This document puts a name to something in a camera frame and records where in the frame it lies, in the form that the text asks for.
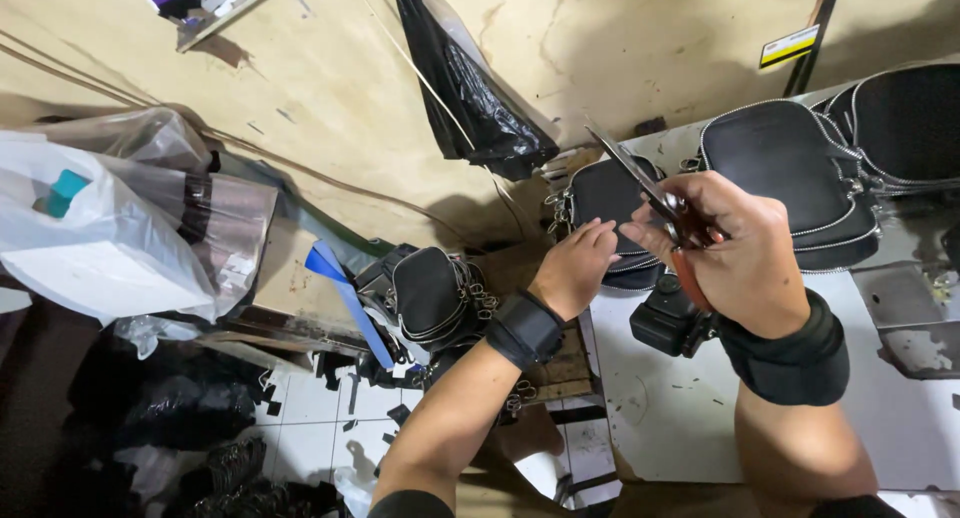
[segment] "beige wall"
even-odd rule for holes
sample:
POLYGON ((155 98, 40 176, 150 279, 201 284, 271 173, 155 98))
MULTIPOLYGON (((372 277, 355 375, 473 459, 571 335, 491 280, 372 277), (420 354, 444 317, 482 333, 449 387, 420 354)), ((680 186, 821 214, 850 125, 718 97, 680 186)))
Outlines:
MULTIPOLYGON (((561 146, 586 140, 582 113, 626 135, 658 115, 676 126, 779 96, 790 66, 757 70, 761 47, 803 28, 815 2, 446 1, 497 76, 541 118, 558 119, 548 124, 561 146)), ((145 0, 0 0, 0 29, 306 168, 429 209, 474 244, 515 238, 488 174, 441 158, 416 76, 363 1, 303 2, 309 10, 300 0, 267 0, 223 31, 248 55, 236 67, 176 53, 174 26, 145 0)), ((401 38, 393 0, 370 2, 401 38)), ((958 4, 840 0, 811 90, 960 49, 958 4)), ((0 44, 26 51, 6 37, 0 44)), ((112 107, 124 106, 0 54, 0 121, 112 107)), ((364 236, 457 244, 411 210, 290 173, 318 207, 364 236)), ((539 190, 535 182, 510 188, 530 213, 539 190)))

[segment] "orange scissor handle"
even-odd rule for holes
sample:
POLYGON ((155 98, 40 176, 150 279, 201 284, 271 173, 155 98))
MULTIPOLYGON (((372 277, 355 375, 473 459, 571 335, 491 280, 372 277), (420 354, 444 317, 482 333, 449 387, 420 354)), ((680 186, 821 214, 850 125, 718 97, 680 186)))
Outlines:
POLYGON ((687 252, 678 246, 670 252, 670 259, 673 261, 673 270, 677 273, 679 286, 683 288, 683 292, 690 298, 693 306, 703 312, 713 312, 714 306, 700 288, 700 283, 693 273, 693 266, 687 259, 687 252))

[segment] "left hand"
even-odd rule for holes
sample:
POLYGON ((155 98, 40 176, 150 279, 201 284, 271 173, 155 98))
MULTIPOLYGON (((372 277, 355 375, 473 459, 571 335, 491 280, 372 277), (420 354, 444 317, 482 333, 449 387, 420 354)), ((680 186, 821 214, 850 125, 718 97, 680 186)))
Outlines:
POLYGON ((614 254, 616 226, 594 218, 573 231, 547 252, 527 290, 563 321, 580 316, 600 291, 604 273, 620 259, 614 254))

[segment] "black wrist wrap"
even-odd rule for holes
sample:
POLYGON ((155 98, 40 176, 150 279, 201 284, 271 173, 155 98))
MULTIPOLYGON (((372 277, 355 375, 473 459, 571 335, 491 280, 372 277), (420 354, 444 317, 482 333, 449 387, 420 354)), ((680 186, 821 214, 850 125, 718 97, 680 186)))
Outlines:
POLYGON ((720 343, 733 371, 754 394, 780 406, 828 406, 843 396, 850 359, 843 326, 827 301, 808 289, 810 318, 776 340, 755 336, 721 318, 720 343))
POLYGON ((526 289, 500 304, 486 325, 486 343, 520 370, 546 364, 560 350, 564 320, 526 289))

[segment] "sticker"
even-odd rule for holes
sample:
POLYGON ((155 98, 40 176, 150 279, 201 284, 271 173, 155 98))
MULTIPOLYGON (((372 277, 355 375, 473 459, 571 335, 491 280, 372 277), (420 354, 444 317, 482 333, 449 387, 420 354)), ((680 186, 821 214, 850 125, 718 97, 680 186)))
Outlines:
POLYGON ((807 27, 802 31, 786 35, 763 46, 760 52, 760 67, 765 69, 783 61, 807 55, 817 41, 820 25, 807 27))

